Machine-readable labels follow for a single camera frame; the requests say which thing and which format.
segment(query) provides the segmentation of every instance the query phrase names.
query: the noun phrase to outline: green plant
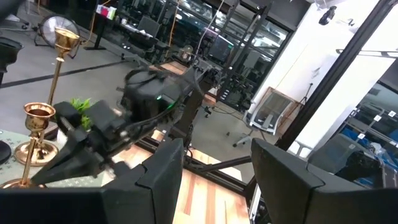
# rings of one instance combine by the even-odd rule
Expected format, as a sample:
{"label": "green plant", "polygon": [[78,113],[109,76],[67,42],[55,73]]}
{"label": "green plant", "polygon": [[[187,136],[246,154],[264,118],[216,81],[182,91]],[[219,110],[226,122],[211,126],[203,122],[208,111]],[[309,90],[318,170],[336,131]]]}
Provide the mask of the green plant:
{"label": "green plant", "polygon": [[91,121],[86,115],[83,114],[83,112],[91,106],[90,99],[83,101],[78,98],[73,98],[71,99],[70,103],[81,114],[81,125],[83,128],[85,130],[89,130],[91,128]]}

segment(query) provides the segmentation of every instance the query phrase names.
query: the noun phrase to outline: gray floor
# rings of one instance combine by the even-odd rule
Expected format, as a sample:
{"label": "gray floor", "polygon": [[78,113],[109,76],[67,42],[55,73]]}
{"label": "gray floor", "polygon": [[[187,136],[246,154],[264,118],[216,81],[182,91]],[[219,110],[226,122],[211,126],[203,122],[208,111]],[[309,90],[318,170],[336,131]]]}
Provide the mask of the gray floor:
{"label": "gray floor", "polygon": [[[18,61],[10,65],[8,73],[4,74],[3,83],[53,74],[56,52],[50,47],[34,46],[33,33],[11,32],[0,28],[0,35],[19,41],[24,45],[18,55]],[[86,37],[87,31],[82,30],[81,35]],[[66,58],[62,71],[67,72],[118,62],[122,52],[129,55],[106,40],[102,40],[101,45],[105,46],[107,50],[80,49],[75,59]],[[116,101],[121,97],[121,93],[116,91],[116,87],[123,84],[125,74],[136,66],[136,63],[122,63],[60,77],[54,103],[69,101],[71,98],[91,98],[92,101],[105,100],[110,106],[116,106]],[[28,134],[28,130],[24,127],[25,114],[22,107],[33,101],[47,101],[51,81],[44,80],[0,89],[1,128]],[[232,147],[235,141],[244,136],[243,133],[249,132],[245,124],[237,117],[220,113],[213,113],[209,118],[200,116],[193,133],[193,146],[220,161],[249,155],[250,144]],[[253,136],[261,138],[259,133],[254,133]],[[273,136],[266,136],[266,138],[269,142],[276,141]],[[247,182],[253,176],[250,164],[237,166],[237,168],[242,172],[243,181]]]}

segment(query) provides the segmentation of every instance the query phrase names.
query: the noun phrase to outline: computer monitor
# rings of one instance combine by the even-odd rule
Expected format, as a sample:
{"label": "computer monitor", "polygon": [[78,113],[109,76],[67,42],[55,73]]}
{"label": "computer monitor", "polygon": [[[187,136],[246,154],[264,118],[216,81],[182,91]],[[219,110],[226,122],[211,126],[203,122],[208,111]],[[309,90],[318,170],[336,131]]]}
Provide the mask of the computer monitor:
{"label": "computer monitor", "polygon": [[233,47],[234,45],[230,41],[218,35],[214,44],[210,47],[208,55],[219,60],[221,63],[225,63]]}

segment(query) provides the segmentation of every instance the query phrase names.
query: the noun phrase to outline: black camera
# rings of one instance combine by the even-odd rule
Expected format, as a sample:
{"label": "black camera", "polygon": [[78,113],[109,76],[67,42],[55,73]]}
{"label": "black camera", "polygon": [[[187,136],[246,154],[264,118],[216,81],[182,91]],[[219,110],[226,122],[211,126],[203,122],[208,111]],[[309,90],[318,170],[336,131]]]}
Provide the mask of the black camera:
{"label": "black camera", "polygon": [[319,20],[319,24],[323,26],[327,25],[335,16],[336,9],[337,9],[336,6],[330,7],[329,10],[325,12],[324,15],[321,17],[321,19]]}

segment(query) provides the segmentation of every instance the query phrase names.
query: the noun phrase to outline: red object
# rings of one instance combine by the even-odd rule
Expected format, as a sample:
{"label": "red object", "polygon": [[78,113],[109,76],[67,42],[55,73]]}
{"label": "red object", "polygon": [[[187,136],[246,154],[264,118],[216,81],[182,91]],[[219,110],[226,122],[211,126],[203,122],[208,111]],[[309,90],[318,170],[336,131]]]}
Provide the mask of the red object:
{"label": "red object", "polygon": [[109,13],[109,9],[107,7],[101,8],[101,15],[108,16],[108,13]]}

